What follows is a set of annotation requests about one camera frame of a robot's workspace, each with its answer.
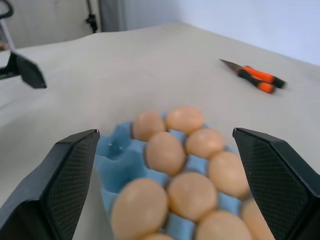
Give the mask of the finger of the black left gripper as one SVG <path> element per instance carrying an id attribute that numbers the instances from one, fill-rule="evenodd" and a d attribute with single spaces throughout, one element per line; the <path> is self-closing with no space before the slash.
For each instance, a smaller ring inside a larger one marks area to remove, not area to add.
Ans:
<path id="1" fill-rule="evenodd" d="M 33 89 L 46 89 L 47 84 L 39 66 L 22 55 L 16 55 L 15 65 L 22 80 Z"/>

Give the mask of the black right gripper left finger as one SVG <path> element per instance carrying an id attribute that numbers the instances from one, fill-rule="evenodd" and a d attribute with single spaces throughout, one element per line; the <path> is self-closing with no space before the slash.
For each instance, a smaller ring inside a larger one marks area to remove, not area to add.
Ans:
<path id="1" fill-rule="evenodd" d="M 71 240 L 91 181 L 100 133 L 90 129 L 54 144 L 0 208 L 2 240 Z"/>

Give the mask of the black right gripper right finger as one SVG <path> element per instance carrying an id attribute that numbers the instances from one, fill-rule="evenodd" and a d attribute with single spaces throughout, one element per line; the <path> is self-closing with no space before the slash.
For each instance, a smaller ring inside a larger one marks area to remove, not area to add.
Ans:
<path id="1" fill-rule="evenodd" d="M 320 238 L 320 176 L 285 141 L 236 127 L 251 194 L 277 240 Z"/>

